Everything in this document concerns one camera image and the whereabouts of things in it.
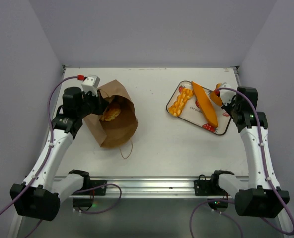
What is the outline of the tall orange fake muffin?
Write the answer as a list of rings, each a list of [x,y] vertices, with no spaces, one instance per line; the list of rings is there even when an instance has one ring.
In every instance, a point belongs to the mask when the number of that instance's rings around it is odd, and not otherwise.
[[[214,89],[214,91],[209,93],[210,100],[219,107],[223,106],[222,99],[220,97],[219,88],[222,86],[222,83],[218,83]]]

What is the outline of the flower ring fake bread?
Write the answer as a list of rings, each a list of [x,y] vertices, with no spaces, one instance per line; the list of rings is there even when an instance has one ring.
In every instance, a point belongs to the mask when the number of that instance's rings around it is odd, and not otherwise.
[[[111,122],[114,120],[121,112],[120,103],[117,101],[115,96],[108,98],[109,105],[103,115],[100,118],[100,121]]]

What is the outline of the long orange fake baguette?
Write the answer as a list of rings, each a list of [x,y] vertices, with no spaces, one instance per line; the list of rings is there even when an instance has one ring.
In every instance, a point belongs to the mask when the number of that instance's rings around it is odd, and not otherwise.
[[[215,110],[206,95],[204,89],[195,82],[191,82],[193,92],[196,96],[197,103],[199,105],[200,111],[202,112],[207,123],[212,127],[218,127],[218,120]]]

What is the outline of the brown paper bag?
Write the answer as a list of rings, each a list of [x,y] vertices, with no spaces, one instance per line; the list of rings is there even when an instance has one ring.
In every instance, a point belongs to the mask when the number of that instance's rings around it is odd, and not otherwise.
[[[99,92],[105,100],[115,96],[120,103],[121,112],[111,122],[100,121],[102,115],[90,114],[84,118],[85,124],[101,148],[121,148],[132,137],[138,127],[135,106],[125,87],[113,80],[99,87]]]

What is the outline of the braided yellow fake bread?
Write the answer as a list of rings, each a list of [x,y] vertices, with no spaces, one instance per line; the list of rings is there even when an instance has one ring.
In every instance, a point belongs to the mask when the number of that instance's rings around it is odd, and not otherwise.
[[[193,91],[188,88],[184,88],[181,93],[177,96],[176,101],[173,105],[168,109],[169,113],[174,116],[178,117],[181,115],[186,103],[189,99],[193,96]]]

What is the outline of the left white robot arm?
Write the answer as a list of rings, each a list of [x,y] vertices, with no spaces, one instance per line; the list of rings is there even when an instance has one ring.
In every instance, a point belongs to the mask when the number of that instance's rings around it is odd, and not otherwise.
[[[48,141],[35,166],[21,184],[13,184],[10,189],[20,216],[52,221],[69,196],[90,192],[89,172],[73,169],[57,185],[54,185],[54,177],[83,125],[82,120],[90,114],[102,115],[109,103],[100,91],[85,93],[78,87],[65,89],[62,99],[63,103],[51,121]]]

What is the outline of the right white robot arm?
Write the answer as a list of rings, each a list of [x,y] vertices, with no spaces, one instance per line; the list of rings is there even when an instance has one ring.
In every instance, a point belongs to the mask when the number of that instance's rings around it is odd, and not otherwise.
[[[258,92],[251,87],[231,89],[224,83],[213,94],[222,100],[244,144],[248,183],[231,171],[215,170],[209,179],[199,175],[194,181],[196,196],[230,195],[239,216],[275,218],[288,204],[288,191],[282,190],[275,176],[268,147],[268,122],[264,112],[256,110]]]

